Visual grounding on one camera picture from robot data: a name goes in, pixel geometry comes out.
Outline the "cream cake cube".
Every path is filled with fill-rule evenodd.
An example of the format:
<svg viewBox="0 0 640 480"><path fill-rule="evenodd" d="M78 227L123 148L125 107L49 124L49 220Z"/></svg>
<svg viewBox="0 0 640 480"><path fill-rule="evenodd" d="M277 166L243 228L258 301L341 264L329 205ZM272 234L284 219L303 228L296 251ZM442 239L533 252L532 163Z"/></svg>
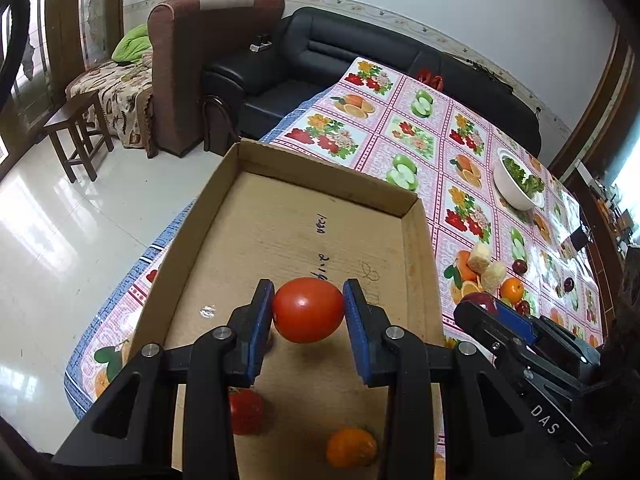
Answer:
<svg viewBox="0 0 640 480"><path fill-rule="evenodd" d="M506 279L506 265L501 261L492 262L480 274L480 284L485 292L493 294Z"/></svg>
<svg viewBox="0 0 640 480"><path fill-rule="evenodd" d="M491 264L491 251L488 244L481 240L471 250L466 265L474 273L482 275Z"/></svg>

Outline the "red tomato with stem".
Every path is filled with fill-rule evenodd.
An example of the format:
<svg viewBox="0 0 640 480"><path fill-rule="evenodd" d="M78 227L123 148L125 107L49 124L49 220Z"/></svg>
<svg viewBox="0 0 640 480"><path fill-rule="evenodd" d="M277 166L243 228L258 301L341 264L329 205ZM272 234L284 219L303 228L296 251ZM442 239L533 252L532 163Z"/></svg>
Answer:
<svg viewBox="0 0 640 480"><path fill-rule="evenodd" d="M231 389L231 429L236 436L256 436L265 420L264 400L252 389Z"/></svg>

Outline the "dark red jujube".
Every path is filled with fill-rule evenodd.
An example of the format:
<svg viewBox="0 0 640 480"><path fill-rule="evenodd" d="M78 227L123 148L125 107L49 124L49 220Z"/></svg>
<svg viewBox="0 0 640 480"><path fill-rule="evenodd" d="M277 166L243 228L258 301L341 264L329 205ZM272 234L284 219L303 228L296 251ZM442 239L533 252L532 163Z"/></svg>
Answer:
<svg viewBox="0 0 640 480"><path fill-rule="evenodd" d="M523 259L515 259L512 263L512 270L515 274L524 275L527 270L527 262Z"/></svg>
<svg viewBox="0 0 640 480"><path fill-rule="evenodd" d="M529 316L530 315L530 305L526 300L522 299L521 301L519 301L515 305L515 311L518 312L518 314L520 314L520 315Z"/></svg>

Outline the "wooden stool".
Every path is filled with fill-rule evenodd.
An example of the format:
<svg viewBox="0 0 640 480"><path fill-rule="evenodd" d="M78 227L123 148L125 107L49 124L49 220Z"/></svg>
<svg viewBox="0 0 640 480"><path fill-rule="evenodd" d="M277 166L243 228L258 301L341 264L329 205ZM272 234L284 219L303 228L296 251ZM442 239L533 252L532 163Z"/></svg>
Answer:
<svg viewBox="0 0 640 480"><path fill-rule="evenodd" d="M44 124L55 155L70 183L77 177L75 166L83 166L91 182L98 178L93 159L100 148L114 150L113 137L108 132L99 92L92 90L73 96L62 105ZM66 130L73 143L73 151L67 154L60 140L60 132Z"/></svg>

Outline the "cream cake cube front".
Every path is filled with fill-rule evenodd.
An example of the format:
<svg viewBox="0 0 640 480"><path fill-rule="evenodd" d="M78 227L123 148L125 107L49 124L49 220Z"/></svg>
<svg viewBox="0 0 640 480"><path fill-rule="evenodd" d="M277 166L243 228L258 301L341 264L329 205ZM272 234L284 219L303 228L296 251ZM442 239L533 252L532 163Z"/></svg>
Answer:
<svg viewBox="0 0 640 480"><path fill-rule="evenodd" d="M501 261L492 262L480 274L480 284L485 292L493 294L506 279L506 265Z"/></svg>

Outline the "green cushion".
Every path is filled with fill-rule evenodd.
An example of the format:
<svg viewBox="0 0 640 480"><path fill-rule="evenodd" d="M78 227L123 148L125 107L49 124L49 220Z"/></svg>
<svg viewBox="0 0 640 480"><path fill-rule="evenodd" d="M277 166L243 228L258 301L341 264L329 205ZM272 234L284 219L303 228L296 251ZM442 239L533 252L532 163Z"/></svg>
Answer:
<svg viewBox="0 0 640 480"><path fill-rule="evenodd" d="M147 24L140 24L126 33L112 53L112 61L118 64L140 62L142 56L152 47Z"/></svg>

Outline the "wooden glass door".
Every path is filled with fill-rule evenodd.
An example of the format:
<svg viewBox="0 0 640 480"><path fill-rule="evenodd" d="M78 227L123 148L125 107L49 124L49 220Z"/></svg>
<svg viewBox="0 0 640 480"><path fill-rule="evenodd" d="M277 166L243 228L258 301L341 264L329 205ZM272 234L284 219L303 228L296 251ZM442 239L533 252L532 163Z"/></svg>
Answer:
<svg viewBox="0 0 640 480"><path fill-rule="evenodd" d="M44 137L67 86L108 58L124 32L122 0L18 0L1 8L1 59L17 56L1 107L1 173Z"/></svg>

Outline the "fruit print pink tablecloth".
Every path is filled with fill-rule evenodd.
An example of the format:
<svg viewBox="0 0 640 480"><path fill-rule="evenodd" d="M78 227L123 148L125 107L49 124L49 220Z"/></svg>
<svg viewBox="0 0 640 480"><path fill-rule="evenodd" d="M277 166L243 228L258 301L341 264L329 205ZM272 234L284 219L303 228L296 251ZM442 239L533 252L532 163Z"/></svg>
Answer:
<svg viewBox="0 0 640 480"><path fill-rule="evenodd" d="M423 204L438 281L441 344L390 323L384 344L395 356L383 435L373 479L429 479L444 467L450 479L590 479L589 464L571 465L506 378L490 351L465 333L454 309L477 280L456 267L457 254L480 240L498 258L501 214L481 196L439 172L386 133L399 108L393 96L366 96L378 114L359 118L314 108L268 145L361 172L414 194ZM160 266L134 291L128 330L98 353L101 383L55 460L86 479L244 479L231 429L228 322L193 344L131 347Z"/></svg>

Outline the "dark red plum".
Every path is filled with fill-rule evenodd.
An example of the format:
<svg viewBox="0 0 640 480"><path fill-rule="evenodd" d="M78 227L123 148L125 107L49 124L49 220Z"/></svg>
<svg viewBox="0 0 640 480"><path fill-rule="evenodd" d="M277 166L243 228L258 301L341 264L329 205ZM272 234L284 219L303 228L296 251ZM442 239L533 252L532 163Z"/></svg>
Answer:
<svg viewBox="0 0 640 480"><path fill-rule="evenodd" d="M462 297L462 300L476 304L493 316L498 314L495 298L488 292L469 292Z"/></svg>

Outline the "red cherry tomato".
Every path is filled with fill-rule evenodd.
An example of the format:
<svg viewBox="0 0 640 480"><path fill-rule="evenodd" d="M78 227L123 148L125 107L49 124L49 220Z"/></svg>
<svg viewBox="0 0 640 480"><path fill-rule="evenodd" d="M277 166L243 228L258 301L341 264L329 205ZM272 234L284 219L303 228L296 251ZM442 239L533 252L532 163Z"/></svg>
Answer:
<svg viewBox="0 0 640 480"><path fill-rule="evenodd" d="M320 278L296 278L272 300L273 324L294 344L314 344L331 336L344 318L342 293Z"/></svg>

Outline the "wooden sideboard with clutter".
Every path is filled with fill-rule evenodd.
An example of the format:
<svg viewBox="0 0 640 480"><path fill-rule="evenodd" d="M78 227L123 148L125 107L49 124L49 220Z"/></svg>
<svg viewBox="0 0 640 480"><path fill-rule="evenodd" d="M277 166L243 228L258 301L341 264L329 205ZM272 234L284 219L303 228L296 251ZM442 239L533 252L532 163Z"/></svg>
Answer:
<svg viewBox="0 0 640 480"><path fill-rule="evenodd" d="M615 301L622 284L620 214L606 183L614 157L623 153L639 105L639 61L616 30L596 90L582 117L551 163L551 172L578 200L580 218L590 229L586 253L599 289L602 334L615 323Z"/></svg>

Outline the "cream cake cube back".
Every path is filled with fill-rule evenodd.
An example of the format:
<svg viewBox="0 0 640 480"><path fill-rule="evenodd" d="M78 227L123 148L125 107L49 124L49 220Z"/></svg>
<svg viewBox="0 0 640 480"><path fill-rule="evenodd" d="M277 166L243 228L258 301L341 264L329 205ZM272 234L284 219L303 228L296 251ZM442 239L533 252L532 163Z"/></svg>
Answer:
<svg viewBox="0 0 640 480"><path fill-rule="evenodd" d="M491 251L488 244L481 240L471 250L466 265L474 273L482 275L491 264Z"/></svg>

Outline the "red item on sofa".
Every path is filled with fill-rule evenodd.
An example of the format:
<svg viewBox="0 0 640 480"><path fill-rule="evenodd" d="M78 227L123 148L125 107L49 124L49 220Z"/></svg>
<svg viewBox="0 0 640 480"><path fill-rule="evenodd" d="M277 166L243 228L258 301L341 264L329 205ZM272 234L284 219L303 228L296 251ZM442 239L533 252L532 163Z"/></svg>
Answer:
<svg viewBox="0 0 640 480"><path fill-rule="evenodd" d="M444 80L442 76L434 75L430 70L426 68L421 68L416 74L416 80L422 82L422 84L426 84L427 86L437 90L442 91L444 88Z"/></svg>

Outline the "floral patterned seat cover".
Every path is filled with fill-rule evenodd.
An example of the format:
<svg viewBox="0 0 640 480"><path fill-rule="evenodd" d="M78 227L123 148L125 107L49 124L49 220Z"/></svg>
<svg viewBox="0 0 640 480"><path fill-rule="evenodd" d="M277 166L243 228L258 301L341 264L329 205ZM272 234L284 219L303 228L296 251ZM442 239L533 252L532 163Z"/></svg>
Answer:
<svg viewBox="0 0 640 480"><path fill-rule="evenodd" d="M148 152L153 117L152 51L134 64L110 61L87 70L67 85L65 96L70 99L91 91L98 92L108 132L125 148Z"/></svg>

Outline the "orange mandarin with leaf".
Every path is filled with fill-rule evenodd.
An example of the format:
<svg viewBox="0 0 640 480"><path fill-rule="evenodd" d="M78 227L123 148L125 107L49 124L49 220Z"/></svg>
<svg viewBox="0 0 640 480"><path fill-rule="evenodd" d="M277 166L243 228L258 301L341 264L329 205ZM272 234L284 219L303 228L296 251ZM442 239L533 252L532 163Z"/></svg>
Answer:
<svg viewBox="0 0 640 480"><path fill-rule="evenodd" d="M369 431L343 428L331 434L326 442L326 460L334 468L365 467L378 456L378 442Z"/></svg>

